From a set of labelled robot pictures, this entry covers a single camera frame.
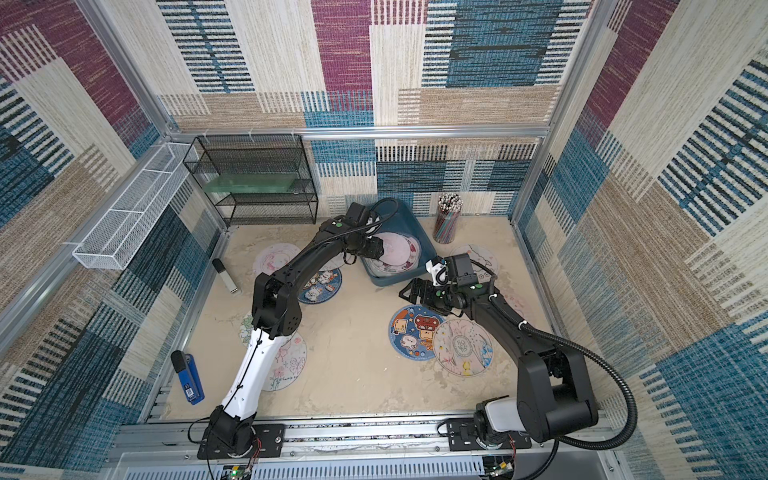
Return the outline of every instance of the patterned wall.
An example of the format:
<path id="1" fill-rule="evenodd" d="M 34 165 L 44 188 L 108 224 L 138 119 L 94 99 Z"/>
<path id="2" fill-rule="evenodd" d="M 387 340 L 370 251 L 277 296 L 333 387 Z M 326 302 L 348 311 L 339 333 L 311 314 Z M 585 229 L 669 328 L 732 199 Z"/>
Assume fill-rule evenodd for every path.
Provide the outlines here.
<path id="1" fill-rule="evenodd" d="M 3 478 L 95 478 L 138 420 L 220 234 L 191 181 L 126 270 L 78 266 L 3 357 Z"/>
<path id="2" fill-rule="evenodd" d="M 546 122 L 591 7 L 591 0 L 104 3 L 182 129 Z"/>
<path id="3" fill-rule="evenodd" d="M 763 1 L 620 0 L 520 221 L 637 478 L 768 478 L 767 41 Z"/>
<path id="4" fill-rule="evenodd" d="M 104 3 L 182 130 L 547 122 L 591 9 L 591 0 Z M 392 195 L 429 215 L 442 191 L 466 192 L 470 213 L 506 214 L 537 143 L 313 141 L 319 215 Z"/>
<path id="5" fill-rule="evenodd" d="M 72 0 L 0 12 L 2 310 L 158 133 Z"/>
<path id="6" fill-rule="evenodd" d="M 416 216 L 434 215 L 441 192 L 461 192 L 464 214 L 509 215 L 539 139 L 305 141 L 319 217 L 353 201 L 396 197 Z"/>

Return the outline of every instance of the mounting plate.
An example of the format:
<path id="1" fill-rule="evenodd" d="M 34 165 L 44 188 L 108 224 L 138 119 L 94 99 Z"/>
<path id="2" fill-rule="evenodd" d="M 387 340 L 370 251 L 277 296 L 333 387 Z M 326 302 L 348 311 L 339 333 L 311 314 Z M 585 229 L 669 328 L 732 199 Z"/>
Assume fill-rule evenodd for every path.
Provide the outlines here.
<path id="1" fill-rule="evenodd" d="M 468 450 L 481 450 L 483 447 L 478 443 L 478 437 L 475 435 L 475 420 L 472 418 L 466 419 L 449 419 L 445 424 L 448 429 L 448 445 L 451 452 L 466 452 Z M 515 441 L 515 447 L 517 450 L 531 448 L 531 437 L 520 432 L 509 432 L 509 436 Z M 501 450 L 509 450 L 512 448 L 509 440 L 505 440 Z"/>
<path id="2" fill-rule="evenodd" d="M 277 458 L 283 451 L 283 435 L 285 433 L 286 426 L 282 423 L 269 423 L 252 425 L 256 431 L 256 437 L 261 440 L 261 453 L 259 458 Z M 205 429 L 204 439 L 208 438 L 209 428 Z M 232 459 L 227 454 L 227 450 L 222 446 L 215 443 L 215 439 L 210 440 L 210 444 L 206 442 L 200 444 L 200 448 L 197 450 L 197 458 L 205 460 L 206 456 L 209 460 L 219 460 L 222 458 Z"/>

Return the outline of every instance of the blue plastic tray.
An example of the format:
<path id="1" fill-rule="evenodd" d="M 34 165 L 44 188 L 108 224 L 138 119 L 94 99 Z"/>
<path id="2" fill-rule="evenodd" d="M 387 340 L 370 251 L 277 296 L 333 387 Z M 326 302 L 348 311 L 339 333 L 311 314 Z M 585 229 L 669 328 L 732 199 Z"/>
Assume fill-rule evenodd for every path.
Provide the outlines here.
<path id="1" fill-rule="evenodd" d="M 416 237 L 422 246 L 422 254 L 419 257 L 419 266 L 407 272 L 398 273 L 397 275 L 375 276 L 371 273 L 371 270 L 368 270 L 368 265 L 366 265 L 365 262 L 362 262 L 362 265 L 366 268 L 368 276 L 371 277 L 371 281 L 376 286 L 394 285 L 395 283 L 405 282 L 426 273 L 425 266 L 427 262 L 437 255 L 437 252 L 435 252 L 435 248 L 432 245 L 432 241 L 429 239 L 429 235 L 424 231 L 416 217 L 413 216 L 411 209 L 400 200 L 398 200 L 398 203 L 399 207 L 397 213 L 394 217 L 384 222 L 379 232 L 409 233 Z M 393 202 L 383 202 L 376 207 L 376 213 L 381 217 L 386 217 L 392 213 L 394 209 L 395 204 Z"/>

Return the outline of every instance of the round coaster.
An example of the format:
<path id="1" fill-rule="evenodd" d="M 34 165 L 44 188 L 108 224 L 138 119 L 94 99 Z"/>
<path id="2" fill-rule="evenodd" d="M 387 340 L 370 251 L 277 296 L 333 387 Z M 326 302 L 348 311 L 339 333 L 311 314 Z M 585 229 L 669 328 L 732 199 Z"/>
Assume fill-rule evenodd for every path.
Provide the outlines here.
<path id="1" fill-rule="evenodd" d="M 482 263 L 489 268 L 490 271 L 498 275 L 498 260 L 496 259 L 496 255 L 484 246 L 472 244 L 460 245 L 453 249 L 451 255 L 459 255 L 460 253 L 469 253 L 469 258 L 473 259 L 475 262 Z M 472 269 L 477 273 L 478 281 L 480 283 L 488 282 L 491 279 L 491 276 L 479 266 L 472 264 Z"/>
<path id="2" fill-rule="evenodd" d="M 374 235 L 384 242 L 384 254 L 379 258 L 388 265 L 403 265 L 410 257 L 410 243 L 399 233 L 381 232 Z"/>
<path id="3" fill-rule="evenodd" d="M 272 362 L 270 374 L 264 382 L 262 391 L 274 392 L 282 390 L 299 378 L 306 364 L 306 342 L 298 332 L 288 339 L 285 345 L 277 350 L 275 361 Z"/>
<path id="4" fill-rule="evenodd" d="M 341 287 L 341 270 L 326 270 L 315 273 L 299 294 L 301 303 L 323 303 L 336 295 Z"/>
<path id="5" fill-rule="evenodd" d="M 419 265 L 419 257 L 422 254 L 422 246 L 419 243 L 419 241 L 410 236 L 405 236 L 405 239 L 408 241 L 408 250 L 409 250 L 409 256 L 408 260 L 402 264 L 402 265 L 389 265 L 387 263 L 382 262 L 381 260 L 374 260 L 374 259 L 363 259 L 368 263 L 368 266 L 371 267 L 371 271 L 376 276 L 391 276 L 396 275 L 398 273 L 407 272 L 408 270 L 415 268 Z"/>
<path id="6" fill-rule="evenodd" d="M 493 360 L 491 336 L 469 319 L 451 319 L 443 323 L 432 340 L 442 368 L 458 376 L 482 373 Z"/>
<path id="7" fill-rule="evenodd" d="M 253 272 L 272 275 L 299 254 L 301 249 L 292 243 L 275 243 L 261 250 L 253 262 Z"/>
<path id="8" fill-rule="evenodd" d="M 325 265 L 320 267 L 320 271 L 333 270 L 335 268 L 341 268 L 344 265 L 344 252 L 339 253 L 331 260 L 328 260 Z"/>
<path id="9" fill-rule="evenodd" d="M 433 359 L 432 337 L 443 322 L 445 319 L 424 306 L 405 306 L 389 322 L 389 341 L 405 358 Z"/>

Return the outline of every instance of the wire mesh rack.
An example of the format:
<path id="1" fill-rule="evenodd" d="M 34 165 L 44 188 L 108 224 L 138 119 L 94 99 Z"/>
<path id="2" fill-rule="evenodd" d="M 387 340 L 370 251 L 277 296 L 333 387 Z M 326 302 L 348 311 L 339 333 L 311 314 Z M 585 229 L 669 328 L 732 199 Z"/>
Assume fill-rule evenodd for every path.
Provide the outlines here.
<path id="1" fill-rule="evenodd" d="M 188 144 L 168 143 L 96 223 L 72 255 L 85 268 L 125 270 L 188 172 L 182 164 Z"/>
<path id="2" fill-rule="evenodd" d="M 227 226 L 317 220 L 317 192 L 298 135 L 197 137 L 184 166 Z"/>

